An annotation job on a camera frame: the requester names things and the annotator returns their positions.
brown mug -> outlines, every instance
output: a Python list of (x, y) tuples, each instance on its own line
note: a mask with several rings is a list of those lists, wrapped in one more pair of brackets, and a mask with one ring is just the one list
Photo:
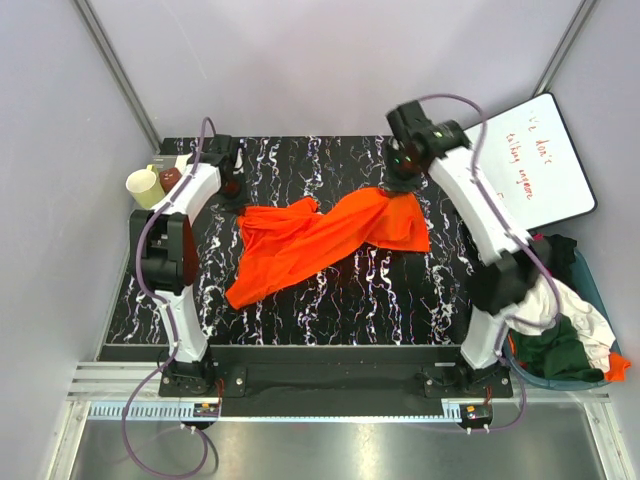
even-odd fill
[(162, 185), (162, 189), (165, 193), (169, 193), (173, 187), (176, 186), (176, 183), (180, 181), (182, 175), (180, 174), (180, 170), (177, 168), (168, 168), (167, 170), (163, 170), (160, 172), (160, 185)]

handwriting on whiteboard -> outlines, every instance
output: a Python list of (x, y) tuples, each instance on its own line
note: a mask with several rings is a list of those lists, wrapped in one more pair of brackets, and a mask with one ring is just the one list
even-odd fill
[(514, 165), (517, 164), (517, 178), (515, 180), (517, 185), (522, 187), (522, 192), (527, 197), (527, 200), (531, 200), (534, 195), (534, 187), (532, 185), (531, 180), (527, 176), (527, 172), (525, 170), (525, 166), (523, 165), (523, 150), (526, 148), (529, 142), (535, 142), (535, 150), (538, 153), (538, 158), (544, 161), (545, 165), (553, 163), (553, 155), (549, 153), (549, 143), (550, 140), (548, 138), (540, 138), (538, 136), (538, 124), (540, 121), (538, 117), (531, 117), (529, 119), (529, 126), (527, 128), (527, 132), (531, 134), (527, 135), (516, 135), (515, 133), (509, 133), (507, 135), (507, 143), (510, 152), (509, 163)]

marble pattern surface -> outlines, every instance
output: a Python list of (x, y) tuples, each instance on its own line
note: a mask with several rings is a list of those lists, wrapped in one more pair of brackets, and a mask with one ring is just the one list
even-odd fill
[[(344, 195), (378, 185), (385, 137), (247, 138), (248, 189), (255, 205), (285, 207), (305, 195), (329, 211)], [(193, 139), (168, 139), (165, 154)], [(193, 227), (200, 257), (194, 286), (212, 344), (409, 345), (460, 343), (470, 316), (464, 288), (477, 252), (451, 201), (431, 180), (417, 198), (431, 238), (428, 254), (363, 245), (300, 284), (238, 311), (225, 291), (235, 279), (242, 241), (235, 217), (210, 202)], [(160, 315), (126, 272), (107, 344), (165, 344)]]

blue basket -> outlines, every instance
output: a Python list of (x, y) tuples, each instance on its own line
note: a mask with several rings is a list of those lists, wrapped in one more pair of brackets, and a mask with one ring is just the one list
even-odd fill
[[(580, 252), (576, 250), (575, 253), (576, 262), (571, 266), (571, 271), (573, 272), (573, 283), (576, 286), (576, 292), (583, 300), (593, 305), (596, 310), (598, 310), (604, 316), (604, 318), (607, 319), (609, 325), (611, 325), (611, 321), (609, 320), (609, 316), (607, 315), (607, 310), (604, 308), (602, 298), (600, 298), (598, 287), (596, 287), (596, 284), (593, 281), (593, 277), (591, 276), (589, 266), (587, 265), (586, 260)], [(536, 387), (546, 388), (547, 390), (577, 391), (590, 390), (592, 388), (604, 387), (605, 385), (609, 385), (609, 382), (607, 382), (606, 380), (590, 383), (580, 380), (546, 380), (544, 378), (539, 378), (535, 375), (531, 375), (518, 364), (518, 361), (513, 356), (513, 352), (511, 351), (511, 347), (509, 346), (508, 341), (505, 342), (505, 347), (503, 350), (505, 352), (505, 357), (509, 362), (509, 366), (516, 372), (516, 374), (520, 375), (525, 382), (535, 385)], [(620, 348), (617, 341), (615, 341), (611, 346), (611, 351), (620, 353)]]

green cloth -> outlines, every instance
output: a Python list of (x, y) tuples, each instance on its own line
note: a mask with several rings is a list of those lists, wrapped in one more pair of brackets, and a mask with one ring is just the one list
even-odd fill
[(525, 363), (525, 370), (547, 380), (582, 380), (599, 382), (602, 370), (592, 368), (584, 345), (568, 317), (562, 316), (553, 328), (542, 335), (528, 336), (513, 331), (515, 357)]

